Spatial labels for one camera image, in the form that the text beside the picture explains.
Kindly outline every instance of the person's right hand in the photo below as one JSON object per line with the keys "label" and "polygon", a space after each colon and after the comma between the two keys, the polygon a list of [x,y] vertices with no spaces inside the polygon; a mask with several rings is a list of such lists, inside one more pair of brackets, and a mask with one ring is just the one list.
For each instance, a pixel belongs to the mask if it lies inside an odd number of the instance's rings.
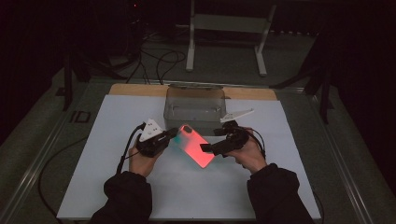
{"label": "person's right hand", "polygon": [[260,152],[260,148],[256,141],[249,137],[245,145],[241,149],[236,149],[225,154],[235,158],[236,163],[241,164],[244,168],[248,169],[252,174],[260,171],[260,169],[267,166],[264,156]]}

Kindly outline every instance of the floor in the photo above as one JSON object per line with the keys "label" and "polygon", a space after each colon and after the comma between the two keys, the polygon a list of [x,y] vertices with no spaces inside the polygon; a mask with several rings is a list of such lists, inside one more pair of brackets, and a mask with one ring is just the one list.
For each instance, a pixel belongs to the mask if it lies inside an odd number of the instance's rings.
{"label": "floor", "polygon": [[[215,43],[207,38],[213,34],[198,35],[201,38],[192,72],[185,71],[182,59],[188,43],[185,30],[180,29],[176,39],[160,35],[148,39],[142,48],[144,67],[136,70],[129,83],[159,84],[157,74],[165,74],[165,84],[268,88],[296,75],[315,41],[311,36],[270,34],[263,52],[268,76],[260,77],[252,48],[254,38]],[[169,53],[164,59],[182,62],[174,65],[158,60],[171,50],[178,53]],[[129,77],[136,65],[119,74]],[[57,223],[49,207],[53,213],[58,210],[103,97],[117,82],[122,81],[97,73],[89,83],[74,80],[74,102],[63,112],[64,98],[55,96],[63,86],[63,70],[54,76],[52,87],[1,146],[1,223]],[[331,91],[330,123],[326,125],[318,116],[317,96],[302,92],[305,82],[276,91],[276,97],[285,109],[312,190],[318,195],[324,218],[317,223],[396,223],[396,200],[339,100],[337,89]],[[92,116],[88,122],[74,122],[73,111]]]}

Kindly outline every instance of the table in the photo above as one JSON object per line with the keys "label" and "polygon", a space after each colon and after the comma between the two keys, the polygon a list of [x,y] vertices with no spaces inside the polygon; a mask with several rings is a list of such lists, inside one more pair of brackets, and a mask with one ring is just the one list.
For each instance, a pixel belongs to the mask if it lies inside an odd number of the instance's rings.
{"label": "table", "polygon": [[256,54],[257,65],[259,66],[259,75],[265,77],[267,75],[267,71],[262,57],[262,49],[268,36],[275,10],[276,6],[271,6],[266,18],[206,15],[195,13],[195,0],[191,0],[190,44],[187,54],[186,70],[189,72],[193,70],[195,54],[194,32],[196,29],[236,31],[262,34],[262,39],[259,45],[254,48],[254,53]]}
{"label": "table", "polygon": [[[103,184],[114,175],[131,129],[141,124],[141,121],[147,121],[147,118],[155,119],[163,126],[162,111],[154,107],[148,108],[158,106],[163,109],[166,89],[165,86],[132,84],[116,84],[111,88],[81,154],[58,218],[89,219],[103,206],[106,202]],[[240,106],[255,106],[255,115],[240,119],[242,124],[269,124],[260,125],[257,129],[263,134],[268,161],[274,161],[297,173],[301,182],[299,194],[305,206],[313,218],[320,218],[290,128],[274,92],[244,88],[224,88],[224,91],[227,98],[230,98],[227,100],[230,111],[235,111]],[[271,123],[274,120],[278,121],[277,125]],[[168,148],[148,177],[153,193],[151,219],[254,219],[246,189],[248,177],[248,171],[241,169],[232,158],[216,157],[208,167],[201,169],[181,150]]]}

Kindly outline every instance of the dark background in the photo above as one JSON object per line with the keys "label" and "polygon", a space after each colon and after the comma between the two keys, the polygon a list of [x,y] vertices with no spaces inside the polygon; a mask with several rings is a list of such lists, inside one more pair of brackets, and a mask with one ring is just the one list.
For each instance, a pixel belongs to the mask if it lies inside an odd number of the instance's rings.
{"label": "dark background", "polygon": [[[98,1],[2,1],[0,6],[0,144],[51,85],[52,76],[63,67],[65,42],[76,44],[87,54],[118,54],[112,38],[123,38],[125,21],[120,7]],[[196,1],[196,11],[235,16],[262,15],[241,1]],[[175,24],[188,24],[190,3],[186,0],[148,0],[134,15],[165,35],[173,35]],[[97,26],[95,12],[113,18]],[[338,88],[350,116],[371,151],[380,171],[396,192],[396,10],[386,1],[284,1],[278,4],[272,30],[318,35],[302,70],[330,67],[332,84]],[[99,41],[103,27],[120,29]]]}

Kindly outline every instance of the phone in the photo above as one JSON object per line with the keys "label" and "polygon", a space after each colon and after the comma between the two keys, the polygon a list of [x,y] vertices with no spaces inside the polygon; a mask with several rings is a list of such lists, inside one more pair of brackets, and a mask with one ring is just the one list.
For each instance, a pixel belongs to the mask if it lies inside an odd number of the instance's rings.
{"label": "phone", "polygon": [[178,134],[173,140],[201,168],[206,168],[215,158],[213,153],[207,153],[201,150],[201,144],[207,144],[207,141],[188,124],[183,124],[179,128]]}

